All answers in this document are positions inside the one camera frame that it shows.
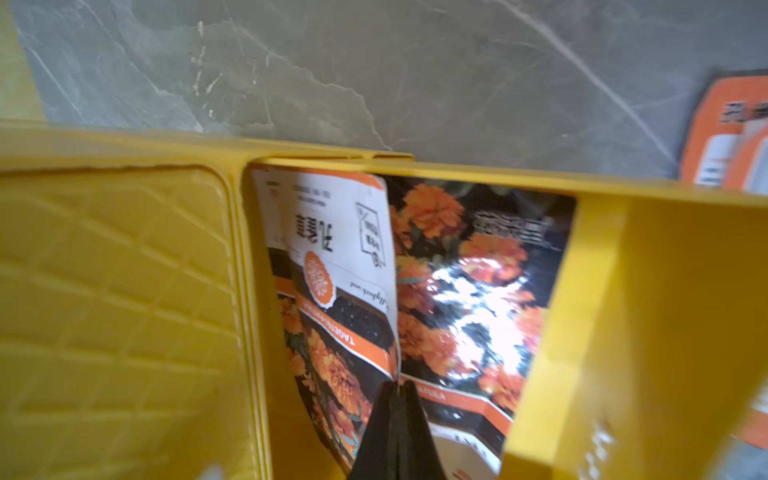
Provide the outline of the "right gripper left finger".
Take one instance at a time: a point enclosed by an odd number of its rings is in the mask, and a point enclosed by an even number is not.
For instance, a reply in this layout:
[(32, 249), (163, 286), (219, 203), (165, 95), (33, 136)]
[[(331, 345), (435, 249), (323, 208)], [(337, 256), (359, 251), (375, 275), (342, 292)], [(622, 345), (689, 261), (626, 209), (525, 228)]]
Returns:
[(396, 404), (397, 386), (387, 381), (379, 390), (348, 480), (397, 478), (397, 434), (393, 423)]

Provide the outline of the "yellow drawer cabinet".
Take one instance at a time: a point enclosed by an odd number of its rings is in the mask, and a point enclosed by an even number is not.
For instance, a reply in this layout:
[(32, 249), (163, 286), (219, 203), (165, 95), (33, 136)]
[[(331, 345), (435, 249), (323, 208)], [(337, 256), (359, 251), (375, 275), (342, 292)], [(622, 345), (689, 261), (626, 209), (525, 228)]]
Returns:
[(1, 129), (1, 475), (267, 479), (232, 169), (196, 141)]

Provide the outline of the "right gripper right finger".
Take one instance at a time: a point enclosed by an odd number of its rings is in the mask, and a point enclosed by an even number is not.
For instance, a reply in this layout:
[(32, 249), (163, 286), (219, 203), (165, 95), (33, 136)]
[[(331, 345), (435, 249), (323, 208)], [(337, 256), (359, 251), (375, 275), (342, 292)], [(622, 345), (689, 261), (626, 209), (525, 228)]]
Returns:
[(398, 388), (395, 410), (396, 479), (446, 480), (420, 395), (413, 381)]

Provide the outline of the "yellow drawer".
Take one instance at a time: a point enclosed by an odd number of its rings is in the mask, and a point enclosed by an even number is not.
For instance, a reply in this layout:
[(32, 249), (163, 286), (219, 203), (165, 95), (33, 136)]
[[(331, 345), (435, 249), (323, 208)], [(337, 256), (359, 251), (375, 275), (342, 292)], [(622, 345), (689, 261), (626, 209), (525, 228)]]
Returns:
[(506, 444), (505, 479), (704, 479), (767, 372), (767, 200), (669, 180), (262, 157), (569, 194), (551, 317)]

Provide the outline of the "orange seed bag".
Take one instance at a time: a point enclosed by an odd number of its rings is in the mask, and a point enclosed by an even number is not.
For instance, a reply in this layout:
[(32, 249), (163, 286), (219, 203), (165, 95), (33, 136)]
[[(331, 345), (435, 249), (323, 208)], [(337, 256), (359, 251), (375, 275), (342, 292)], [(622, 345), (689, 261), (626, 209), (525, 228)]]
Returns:
[(746, 123), (729, 162), (723, 187), (767, 195), (767, 118)]
[(720, 76), (700, 100), (688, 130), (680, 179), (721, 187), (747, 138), (767, 126), (767, 75)]

